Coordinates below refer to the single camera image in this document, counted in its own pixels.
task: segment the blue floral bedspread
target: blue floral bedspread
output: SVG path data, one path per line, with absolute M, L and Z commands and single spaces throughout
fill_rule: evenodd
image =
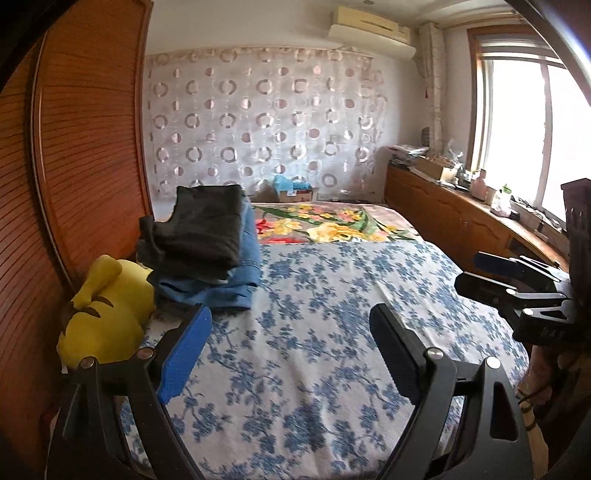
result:
M 213 333 L 168 412 L 206 478 L 345 478 L 379 471 L 411 414 L 369 333 L 386 303 L 425 345 L 452 358 L 498 357 L 515 385 L 525 349 L 496 311 L 459 297 L 460 273 L 427 242 L 263 245 L 250 312 Z M 147 344 L 178 320 L 155 314 Z M 459 419 L 453 404 L 441 445 Z M 132 454 L 148 465 L 129 405 Z

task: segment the box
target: box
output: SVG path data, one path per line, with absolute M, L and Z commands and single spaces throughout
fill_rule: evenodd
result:
M 417 162 L 414 164 L 417 170 L 426 173 L 435 180 L 443 180 L 451 182 L 452 178 L 456 176 L 457 168 L 445 168 L 426 158 L 417 158 Z
M 281 203 L 311 202 L 315 197 L 313 190 L 282 190 L 279 192 Z

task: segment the pink bottle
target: pink bottle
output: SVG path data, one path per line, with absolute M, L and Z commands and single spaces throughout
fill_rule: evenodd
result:
M 486 198 L 486 170 L 481 169 L 480 175 L 477 178 L 472 179 L 470 184 L 470 195 L 478 200 L 484 201 Z

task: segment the yellow plush toy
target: yellow plush toy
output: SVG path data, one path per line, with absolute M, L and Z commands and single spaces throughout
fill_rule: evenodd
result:
M 144 337 L 142 326 L 154 310 L 154 288 L 146 280 L 151 270 L 103 255 L 72 299 L 77 310 L 57 342 L 57 352 L 76 368 L 86 356 L 100 363 L 132 356 Z

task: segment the wooden wardrobe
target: wooden wardrobe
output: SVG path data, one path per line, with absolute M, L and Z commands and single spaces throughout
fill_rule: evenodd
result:
M 95 258 L 134 253 L 151 210 L 139 121 L 150 10 L 79 0 L 0 92 L 0 434 L 38 471 L 40 419 L 62 386 L 58 312 Z

